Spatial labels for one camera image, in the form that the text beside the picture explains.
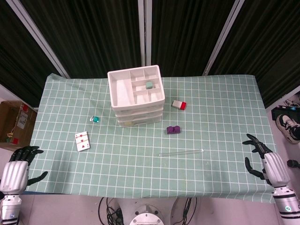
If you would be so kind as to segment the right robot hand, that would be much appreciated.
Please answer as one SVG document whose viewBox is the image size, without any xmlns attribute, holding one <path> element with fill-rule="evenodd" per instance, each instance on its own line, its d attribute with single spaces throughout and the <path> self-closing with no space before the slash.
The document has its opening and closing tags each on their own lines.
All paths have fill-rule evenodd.
<svg viewBox="0 0 300 225">
<path fill-rule="evenodd" d="M 255 149 L 252 150 L 252 152 L 259 154 L 263 165 L 261 172 L 254 170 L 250 165 L 249 158 L 245 157 L 245 167 L 247 171 L 261 180 L 266 180 L 267 183 L 274 188 L 287 186 L 290 182 L 290 177 L 280 155 L 270 150 L 255 136 L 247 134 L 247 137 L 249 140 L 242 142 L 242 144 L 253 145 Z"/>
</svg>

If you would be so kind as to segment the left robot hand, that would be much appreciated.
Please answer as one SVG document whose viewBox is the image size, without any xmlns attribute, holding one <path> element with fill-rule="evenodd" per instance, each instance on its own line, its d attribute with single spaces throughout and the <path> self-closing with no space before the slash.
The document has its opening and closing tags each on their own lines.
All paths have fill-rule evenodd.
<svg viewBox="0 0 300 225">
<path fill-rule="evenodd" d="M 6 163 L 0 180 L 0 192 L 4 195 L 20 195 L 28 186 L 43 180 L 48 172 L 29 178 L 30 165 L 37 154 L 42 154 L 38 146 L 18 148 Z"/>
</svg>

